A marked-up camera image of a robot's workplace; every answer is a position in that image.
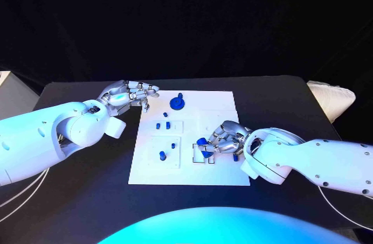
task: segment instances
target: black curtain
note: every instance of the black curtain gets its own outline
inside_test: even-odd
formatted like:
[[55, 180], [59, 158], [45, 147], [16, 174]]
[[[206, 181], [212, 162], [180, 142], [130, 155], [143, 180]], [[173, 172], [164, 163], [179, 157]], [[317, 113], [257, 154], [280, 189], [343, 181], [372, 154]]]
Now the black curtain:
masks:
[[52, 81], [290, 74], [360, 92], [360, 107], [372, 10], [372, 0], [0, 0], [0, 68], [38, 92]]

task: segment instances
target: table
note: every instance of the table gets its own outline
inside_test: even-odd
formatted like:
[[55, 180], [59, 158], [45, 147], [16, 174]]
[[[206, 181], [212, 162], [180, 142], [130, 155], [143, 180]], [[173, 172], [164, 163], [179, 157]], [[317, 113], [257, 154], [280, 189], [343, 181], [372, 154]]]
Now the table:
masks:
[[[144, 82], [164, 90], [233, 91], [239, 121], [246, 127], [278, 127], [307, 141], [316, 138], [339, 140], [313, 93], [298, 77]], [[45, 87], [35, 109], [95, 99], [108, 84], [52, 83]], [[157, 214], [203, 206], [272, 211], [330, 229], [354, 227], [330, 208], [317, 187], [295, 171], [282, 185], [271, 184], [262, 178], [251, 180], [248, 187], [128, 185], [140, 112], [140, 108], [134, 107], [120, 116], [127, 128], [118, 140], [104, 136], [97, 145], [77, 152], [51, 168], [45, 183], [28, 204], [0, 223], [2, 243], [94, 243]], [[2, 199], [16, 194], [32, 180], [3, 186]], [[330, 189], [326, 189], [326, 195], [353, 220], [373, 225], [372, 200]], [[17, 202], [3, 209], [2, 215], [17, 206]]]

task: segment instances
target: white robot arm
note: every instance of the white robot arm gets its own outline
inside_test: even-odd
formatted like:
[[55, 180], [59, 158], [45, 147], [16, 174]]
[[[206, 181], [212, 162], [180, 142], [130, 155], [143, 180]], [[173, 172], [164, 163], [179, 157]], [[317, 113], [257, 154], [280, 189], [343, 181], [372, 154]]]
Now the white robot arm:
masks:
[[213, 152], [244, 152], [242, 171], [282, 184], [295, 169], [318, 186], [373, 196], [373, 146], [331, 140], [305, 142], [291, 132], [268, 128], [249, 130], [225, 121], [209, 141], [197, 141], [205, 157]]
[[130, 106], [147, 112], [159, 87], [136, 81], [111, 84], [97, 100], [71, 102], [0, 121], [0, 186], [42, 172], [104, 134], [120, 138], [125, 123], [114, 116]]

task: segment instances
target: white cable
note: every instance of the white cable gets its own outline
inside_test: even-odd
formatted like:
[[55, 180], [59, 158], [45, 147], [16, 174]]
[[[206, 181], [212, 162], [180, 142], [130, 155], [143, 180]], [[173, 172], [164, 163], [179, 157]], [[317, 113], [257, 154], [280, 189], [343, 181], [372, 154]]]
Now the white cable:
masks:
[[36, 183], [36, 181], [41, 179], [42, 175], [45, 174], [46, 170], [41, 173], [39, 177], [33, 180], [33, 182], [29, 184], [29, 186], [26, 187], [26, 189], [6, 202], [3, 202], [0, 204], [0, 207], [3, 207], [9, 202], [12, 202], [23, 193], [25, 191], [33, 186], [33, 184]]
[[373, 231], [373, 229], [370, 229], [369, 227], [363, 226], [362, 224], [359, 224], [357, 222], [354, 222], [350, 218], [347, 218], [347, 217], [343, 215], [343, 213], [337, 210], [337, 208], [336, 208], [336, 207], [333, 206], [333, 204], [330, 203], [330, 201], [329, 201], [329, 199], [327, 199], [327, 197], [326, 197], [326, 195], [324, 195], [324, 193], [323, 193], [321, 187], [320, 187], [320, 186], [317, 186], [317, 187], [318, 187], [318, 190], [320, 190], [320, 192], [321, 192], [321, 195], [324, 196], [326, 201], [329, 202], [329, 205], [330, 205], [331, 208], [336, 210], [336, 212], [337, 212], [353, 224], [356, 224], [356, 225], [359, 225], [362, 228], [365, 228], [365, 229]]
[[22, 208], [22, 206], [26, 204], [26, 202], [28, 202], [29, 199], [32, 198], [35, 192], [38, 191], [38, 189], [39, 189], [39, 187], [41, 187], [41, 185], [42, 185], [42, 183], [43, 183], [43, 181], [45, 181], [45, 177], [46, 177], [48, 172], [49, 172], [49, 168], [48, 168], [46, 171], [45, 171], [45, 176], [43, 176], [43, 178], [42, 178], [42, 181], [41, 181], [41, 183], [39, 183], [39, 185], [38, 185], [38, 187], [36, 187], [33, 193], [30, 194], [30, 196], [28, 197], [28, 199], [25, 200], [25, 202], [20, 204], [20, 206], [13, 210], [13, 212], [0, 220], [0, 222]]

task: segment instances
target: white board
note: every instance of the white board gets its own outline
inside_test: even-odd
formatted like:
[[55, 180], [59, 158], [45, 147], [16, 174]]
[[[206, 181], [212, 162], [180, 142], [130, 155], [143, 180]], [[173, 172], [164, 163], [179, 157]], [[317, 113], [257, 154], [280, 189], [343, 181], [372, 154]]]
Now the white board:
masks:
[[[179, 93], [185, 108], [173, 110], [170, 100]], [[193, 149], [197, 139], [209, 138], [225, 120], [239, 122], [233, 93], [161, 90], [160, 97], [150, 97], [149, 102], [150, 111], [140, 119], [128, 184], [249, 186], [249, 177], [239, 169], [244, 155], [238, 162], [232, 154], [215, 153], [203, 159], [200, 151]], [[177, 140], [172, 149], [170, 143]], [[160, 151], [166, 153], [164, 162]]]

